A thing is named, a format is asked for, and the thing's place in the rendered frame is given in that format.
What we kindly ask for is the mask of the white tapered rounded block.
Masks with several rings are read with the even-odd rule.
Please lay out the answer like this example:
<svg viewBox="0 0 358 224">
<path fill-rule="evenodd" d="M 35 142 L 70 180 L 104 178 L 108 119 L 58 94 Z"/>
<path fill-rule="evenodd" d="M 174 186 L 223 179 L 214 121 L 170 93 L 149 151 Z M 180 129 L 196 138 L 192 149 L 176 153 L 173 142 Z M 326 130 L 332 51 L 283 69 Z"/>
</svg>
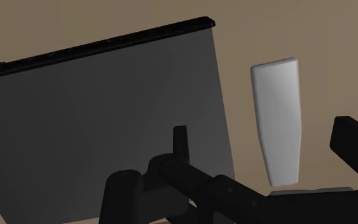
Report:
<svg viewBox="0 0 358 224">
<path fill-rule="evenodd" d="M 272 187 L 296 184 L 302 135 L 298 60 L 252 66 L 251 83 L 269 183 Z"/>
</svg>

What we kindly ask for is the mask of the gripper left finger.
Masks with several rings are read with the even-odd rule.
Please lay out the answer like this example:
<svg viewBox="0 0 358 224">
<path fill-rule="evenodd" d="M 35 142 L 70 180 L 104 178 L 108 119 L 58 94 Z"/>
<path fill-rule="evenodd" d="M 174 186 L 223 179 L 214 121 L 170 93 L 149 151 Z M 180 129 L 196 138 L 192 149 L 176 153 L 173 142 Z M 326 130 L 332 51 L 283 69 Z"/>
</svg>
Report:
<svg viewBox="0 0 358 224">
<path fill-rule="evenodd" d="M 173 152 L 153 157 L 145 174 L 129 169 L 107 178 L 98 224 L 261 224 L 259 193 L 189 162 L 188 132 L 173 128 Z"/>
</svg>

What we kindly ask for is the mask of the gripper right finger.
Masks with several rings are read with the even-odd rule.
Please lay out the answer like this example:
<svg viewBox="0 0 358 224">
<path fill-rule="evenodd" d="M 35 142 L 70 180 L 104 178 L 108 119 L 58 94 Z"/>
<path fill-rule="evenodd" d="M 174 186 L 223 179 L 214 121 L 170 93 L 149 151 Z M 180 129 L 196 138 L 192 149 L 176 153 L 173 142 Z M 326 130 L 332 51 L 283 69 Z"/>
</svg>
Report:
<svg viewBox="0 0 358 224">
<path fill-rule="evenodd" d="M 330 149 L 358 174 L 358 121 L 351 116 L 334 118 Z"/>
</svg>

